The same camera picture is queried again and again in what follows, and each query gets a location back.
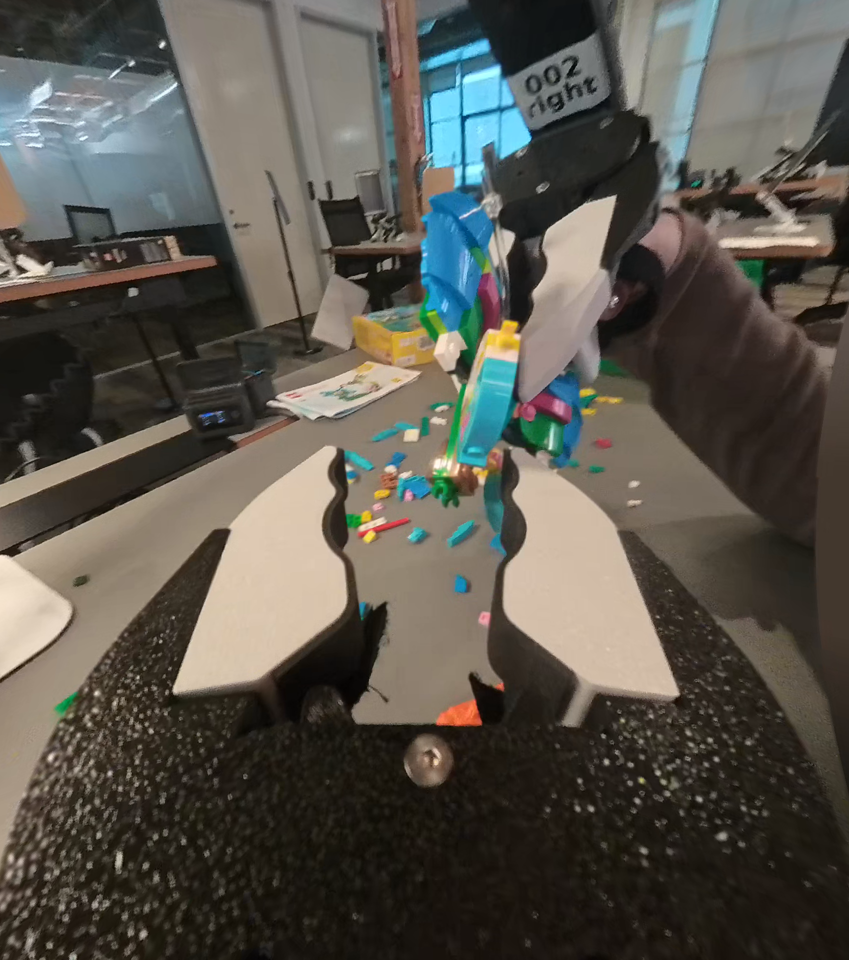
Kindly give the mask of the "pile of loose lego parts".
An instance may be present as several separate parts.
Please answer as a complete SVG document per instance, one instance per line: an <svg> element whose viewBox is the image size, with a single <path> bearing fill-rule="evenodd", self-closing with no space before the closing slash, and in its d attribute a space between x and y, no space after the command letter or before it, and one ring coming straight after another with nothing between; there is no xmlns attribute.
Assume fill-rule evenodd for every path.
<svg viewBox="0 0 849 960"><path fill-rule="evenodd" d="M359 613L368 629L393 643L437 646L484 639L491 618L496 573L504 557L493 545L483 492L445 508L430 493L404 500L399 475L425 476L449 436L431 425L421 438L404 438L449 400L442 374L421 375L332 427L332 444L344 452L348 491L344 503L346 556L355 574Z"/></svg>

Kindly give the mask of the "person's right forearm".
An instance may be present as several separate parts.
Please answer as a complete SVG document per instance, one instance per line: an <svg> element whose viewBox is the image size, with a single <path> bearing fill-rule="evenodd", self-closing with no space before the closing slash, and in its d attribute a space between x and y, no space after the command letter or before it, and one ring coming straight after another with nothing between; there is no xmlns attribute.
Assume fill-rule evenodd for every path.
<svg viewBox="0 0 849 960"><path fill-rule="evenodd" d="M664 210L641 246L663 278L628 363L653 408L742 504L813 548L830 369L703 222Z"/></svg>

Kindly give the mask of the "yellow lego box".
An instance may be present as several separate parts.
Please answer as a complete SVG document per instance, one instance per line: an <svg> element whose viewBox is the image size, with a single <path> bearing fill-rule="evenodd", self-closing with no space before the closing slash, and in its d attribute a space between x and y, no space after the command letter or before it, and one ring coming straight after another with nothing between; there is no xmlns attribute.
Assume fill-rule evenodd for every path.
<svg viewBox="0 0 849 960"><path fill-rule="evenodd" d="M377 363L411 368L433 360L434 342L421 323L419 304L355 315L351 325L356 348Z"/></svg>

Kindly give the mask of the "person's right hand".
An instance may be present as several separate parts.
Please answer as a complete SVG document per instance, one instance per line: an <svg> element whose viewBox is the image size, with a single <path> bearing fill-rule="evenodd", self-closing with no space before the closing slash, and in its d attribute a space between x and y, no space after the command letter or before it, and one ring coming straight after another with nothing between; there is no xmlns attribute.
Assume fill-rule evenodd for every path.
<svg viewBox="0 0 849 960"><path fill-rule="evenodd" d="M662 259L648 246L636 244L623 254L609 303L597 324L602 351L654 320L666 276Z"/></svg>

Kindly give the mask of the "grid window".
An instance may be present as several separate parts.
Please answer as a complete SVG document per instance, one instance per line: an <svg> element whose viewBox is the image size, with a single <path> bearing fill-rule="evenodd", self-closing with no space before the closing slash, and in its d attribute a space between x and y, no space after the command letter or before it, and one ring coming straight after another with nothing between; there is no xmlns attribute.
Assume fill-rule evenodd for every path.
<svg viewBox="0 0 849 960"><path fill-rule="evenodd" d="M482 185L483 150L499 158L527 146L530 133L501 66L472 59L424 70L426 147L434 166L452 170L458 189Z"/></svg>

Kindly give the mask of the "white paper sheet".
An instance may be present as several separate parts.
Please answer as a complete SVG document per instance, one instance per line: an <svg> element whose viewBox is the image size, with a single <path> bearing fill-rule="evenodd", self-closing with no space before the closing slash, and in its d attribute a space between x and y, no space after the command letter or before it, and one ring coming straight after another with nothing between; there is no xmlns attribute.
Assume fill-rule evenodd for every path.
<svg viewBox="0 0 849 960"><path fill-rule="evenodd" d="M355 342L354 318L365 313L369 297L369 291L359 283L332 274L323 291L311 337L322 345L349 351Z"/></svg>

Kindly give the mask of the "black power station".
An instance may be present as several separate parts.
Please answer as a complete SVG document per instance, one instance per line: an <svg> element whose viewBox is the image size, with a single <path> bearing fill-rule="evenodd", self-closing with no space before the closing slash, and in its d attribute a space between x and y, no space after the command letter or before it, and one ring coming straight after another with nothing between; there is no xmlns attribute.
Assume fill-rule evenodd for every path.
<svg viewBox="0 0 849 960"><path fill-rule="evenodd" d="M238 338L231 353L180 361L181 408L202 440L251 431L273 414L277 355L261 338Z"/></svg>

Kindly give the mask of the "orange brick separator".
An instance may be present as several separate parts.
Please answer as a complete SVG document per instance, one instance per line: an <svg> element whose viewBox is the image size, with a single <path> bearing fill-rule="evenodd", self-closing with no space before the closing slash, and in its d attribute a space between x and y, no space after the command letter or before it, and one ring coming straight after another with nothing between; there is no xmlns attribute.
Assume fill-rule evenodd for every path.
<svg viewBox="0 0 849 960"><path fill-rule="evenodd" d="M439 727L479 727L497 725L504 714L503 688L492 687L490 692L445 709L437 718Z"/></svg>

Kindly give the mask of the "glass partition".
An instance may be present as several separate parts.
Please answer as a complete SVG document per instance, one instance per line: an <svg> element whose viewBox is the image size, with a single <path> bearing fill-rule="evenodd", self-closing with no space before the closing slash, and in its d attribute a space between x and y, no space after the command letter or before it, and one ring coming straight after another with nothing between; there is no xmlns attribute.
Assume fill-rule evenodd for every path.
<svg viewBox="0 0 849 960"><path fill-rule="evenodd" d="M178 79L0 55L0 156L32 241L71 236L66 206L118 234L219 223Z"/></svg>

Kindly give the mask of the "wooden post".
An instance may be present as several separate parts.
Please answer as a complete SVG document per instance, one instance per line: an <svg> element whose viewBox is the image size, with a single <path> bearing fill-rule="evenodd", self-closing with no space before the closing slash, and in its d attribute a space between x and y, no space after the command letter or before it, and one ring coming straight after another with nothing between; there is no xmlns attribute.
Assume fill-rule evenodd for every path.
<svg viewBox="0 0 849 960"><path fill-rule="evenodd" d="M419 165L426 154L414 1L381 1L388 66L399 212L404 231L421 230Z"/></svg>

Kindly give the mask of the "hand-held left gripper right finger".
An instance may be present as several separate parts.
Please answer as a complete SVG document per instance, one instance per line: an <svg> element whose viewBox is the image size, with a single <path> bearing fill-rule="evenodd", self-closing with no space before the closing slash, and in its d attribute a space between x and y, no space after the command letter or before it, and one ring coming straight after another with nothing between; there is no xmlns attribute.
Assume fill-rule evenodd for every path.
<svg viewBox="0 0 849 960"><path fill-rule="evenodd" d="M500 493L505 554L488 657L502 719L580 727L600 697L674 702L679 687L616 524L524 450L504 454Z"/></svg>

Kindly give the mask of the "long wooden desk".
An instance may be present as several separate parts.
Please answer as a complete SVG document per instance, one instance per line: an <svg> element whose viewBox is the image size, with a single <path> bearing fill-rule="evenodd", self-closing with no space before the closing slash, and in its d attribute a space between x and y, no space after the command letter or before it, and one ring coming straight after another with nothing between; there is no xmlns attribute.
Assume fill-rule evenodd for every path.
<svg viewBox="0 0 849 960"><path fill-rule="evenodd" d="M214 269L219 265L215 257L206 255L185 256L180 259L145 263L115 270L60 268L52 270L47 275L1 280L0 305L32 302L104 287L139 288L146 281L178 279L185 274Z"/></svg>

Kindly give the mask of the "colourful lego model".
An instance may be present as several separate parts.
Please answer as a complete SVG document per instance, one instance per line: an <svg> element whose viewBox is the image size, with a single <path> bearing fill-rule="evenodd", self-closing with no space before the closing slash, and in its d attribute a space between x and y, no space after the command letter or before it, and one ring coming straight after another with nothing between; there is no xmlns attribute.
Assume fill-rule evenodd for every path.
<svg viewBox="0 0 849 960"><path fill-rule="evenodd" d="M445 507L481 491L492 544L503 551L504 446L553 469L575 465L583 426L579 380L567 369L532 399L519 399L523 337L505 316L503 234L468 194L443 192L429 204L419 321L433 342L434 361L457 392L447 441L430 468L431 491Z"/></svg>

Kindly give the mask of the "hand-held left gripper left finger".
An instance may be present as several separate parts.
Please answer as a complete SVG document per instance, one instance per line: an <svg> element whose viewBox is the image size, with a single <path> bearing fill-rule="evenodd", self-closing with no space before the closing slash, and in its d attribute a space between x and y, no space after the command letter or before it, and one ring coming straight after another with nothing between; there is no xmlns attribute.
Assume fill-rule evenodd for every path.
<svg viewBox="0 0 849 960"><path fill-rule="evenodd" d="M177 699L300 702L359 672L359 597L344 547L344 453L324 446L226 530L172 686Z"/></svg>

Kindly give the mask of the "cluttered work desk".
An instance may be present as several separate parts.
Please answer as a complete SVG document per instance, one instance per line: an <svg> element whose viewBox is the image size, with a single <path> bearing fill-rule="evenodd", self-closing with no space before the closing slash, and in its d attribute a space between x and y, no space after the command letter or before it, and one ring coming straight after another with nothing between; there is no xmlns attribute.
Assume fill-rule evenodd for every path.
<svg viewBox="0 0 849 960"><path fill-rule="evenodd" d="M698 217L734 258L826 259L849 248L849 173L777 186L687 187L668 203Z"/></svg>

